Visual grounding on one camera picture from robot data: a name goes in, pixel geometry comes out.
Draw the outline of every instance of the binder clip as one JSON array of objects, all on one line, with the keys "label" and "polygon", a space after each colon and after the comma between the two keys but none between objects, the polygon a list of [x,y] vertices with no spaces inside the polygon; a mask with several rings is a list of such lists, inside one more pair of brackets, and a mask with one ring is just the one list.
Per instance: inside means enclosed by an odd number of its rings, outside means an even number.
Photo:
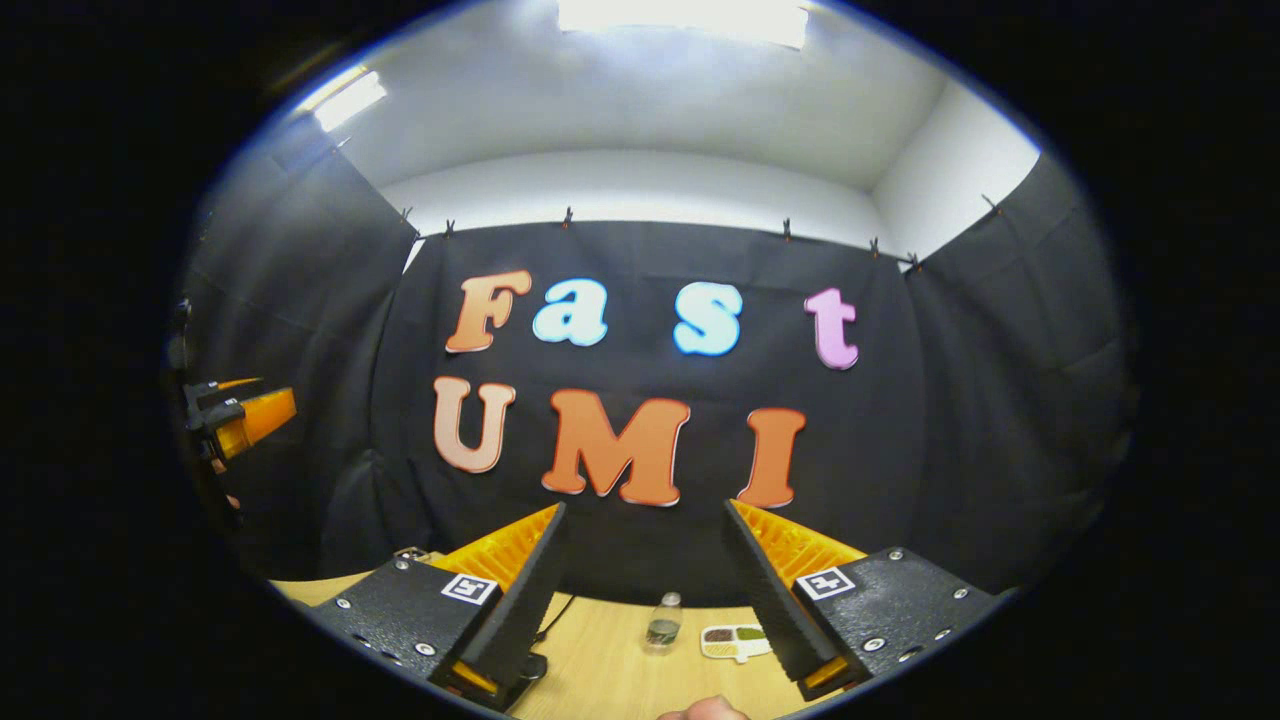
[{"label": "binder clip", "polygon": [[1004,210],[1001,210],[1000,208],[996,208],[996,204],[992,202],[989,197],[987,197],[986,195],[983,195],[982,199],[987,201],[987,205],[991,205],[991,209],[995,210],[997,215],[1004,215],[1005,214]]}]

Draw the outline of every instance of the water bottle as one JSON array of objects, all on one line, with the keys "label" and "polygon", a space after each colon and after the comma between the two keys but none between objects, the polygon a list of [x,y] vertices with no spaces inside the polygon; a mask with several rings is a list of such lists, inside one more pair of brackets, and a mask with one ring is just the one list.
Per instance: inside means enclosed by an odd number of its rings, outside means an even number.
[{"label": "water bottle", "polygon": [[649,655],[667,655],[680,632],[680,593],[662,596],[662,603],[649,614],[649,626],[644,635],[644,648]]}]

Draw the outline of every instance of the human hand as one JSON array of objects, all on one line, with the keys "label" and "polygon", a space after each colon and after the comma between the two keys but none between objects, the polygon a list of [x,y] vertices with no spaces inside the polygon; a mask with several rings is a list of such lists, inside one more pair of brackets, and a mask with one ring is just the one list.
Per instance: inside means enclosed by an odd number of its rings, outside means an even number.
[{"label": "human hand", "polygon": [[689,706],[687,710],[673,710],[663,712],[658,720],[751,720],[746,715],[733,710],[733,706],[724,700],[724,696],[703,698]]}]

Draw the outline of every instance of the orange letter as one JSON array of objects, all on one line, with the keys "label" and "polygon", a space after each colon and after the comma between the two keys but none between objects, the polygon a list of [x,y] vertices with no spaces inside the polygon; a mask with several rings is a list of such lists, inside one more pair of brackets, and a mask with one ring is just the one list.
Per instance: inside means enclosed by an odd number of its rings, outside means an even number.
[{"label": "orange letter", "polygon": [[755,460],[739,500],[756,507],[782,507],[795,498],[787,475],[791,448],[804,423],[804,413],[786,407],[762,407],[746,416],[746,424],[755,430]]},{"label": "orange letter", "polygon": [[636,410],[621,436],[613,434],[600,397],[585,389],[561,389],[552,395],[552,407],[559,413],[556,461],[543,475],[543,487],[568,495],[586,488],[577,474],[579,457],[586,465],[595,495],[609,495],[627,465],[631,477],[618,491],[622,500],[636,505],[668,507],[680,500],[672,473],[676,464],[676,438],[689,421],[689,406],[675,400],[646,400]]},{"label": "orange letter", "polygon": [[502,427],[507,406],[516,400],[516,388],[497,383],[480,386],[484,429],[480,430],[480,447],[475,450],[458,439],[462,398],[470,393],[471,383],[462,378],[435,378],[435,451],[458,470],[486,473],[502,455]]},{"label": "orange letter", "polygon": [[444,341],[445,352],[475,352],[493,345],[493,336],[485,329],[485,323],[493,318],[494,328],[507,324],[507,318],[511,316],[511,291],[525,295],[532,286],[529,270],[463,281],[458,329]]}]

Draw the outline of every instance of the ceiling light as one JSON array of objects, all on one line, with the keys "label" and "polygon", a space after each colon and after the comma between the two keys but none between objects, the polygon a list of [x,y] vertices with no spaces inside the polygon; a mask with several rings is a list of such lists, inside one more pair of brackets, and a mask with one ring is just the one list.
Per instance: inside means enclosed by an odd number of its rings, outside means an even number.
[{"label": "ceiling light", "polygon": [[385,96],[387,90],[379,85],[378,73],[369,73],[321,102],[315,115],[320,128],[329,132]]},{"label": "ceiling light", "polygon": [[559,28],[694,28],[800,49],[809,13],[799,5],[796,0],[559,0]]},{"label": "ceiling light", "polygon": [[307,99],[303,100],[301,105],[298,105],[298,110],[302,110],[303,113],[310,113],[311,110],[315,110],[316,106],[324,102],[330,95],[338,92],[343,86],[356,79],[357,77],[365,74],[366,72],[369,72],[369,68],[364,65],[352,65],[347,68],[346,70],[338,73],[329,82],[321,85],[320,90],[316,90],[311,95],[307,95]]}]

